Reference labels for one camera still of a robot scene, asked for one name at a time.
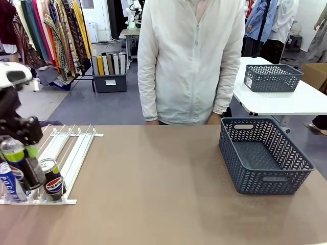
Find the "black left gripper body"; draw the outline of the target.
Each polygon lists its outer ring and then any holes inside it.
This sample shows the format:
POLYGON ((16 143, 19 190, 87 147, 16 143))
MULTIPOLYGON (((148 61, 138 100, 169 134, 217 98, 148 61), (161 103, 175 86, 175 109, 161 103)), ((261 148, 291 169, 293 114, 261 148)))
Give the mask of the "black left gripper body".
POLYGON ((37 117, 1 119, 1 138, 14 138, 23 145, 39 143, 43 132, 37 117))

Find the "person left hand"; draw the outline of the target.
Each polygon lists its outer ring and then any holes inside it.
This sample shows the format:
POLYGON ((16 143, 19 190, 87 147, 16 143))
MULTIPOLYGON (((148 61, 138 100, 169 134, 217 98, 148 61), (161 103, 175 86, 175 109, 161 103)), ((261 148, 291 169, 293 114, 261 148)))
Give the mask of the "person left hand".
POLYGON ((208 125, 220 125, 221 124, 221 115, 212 112, 207 121, 208 125))

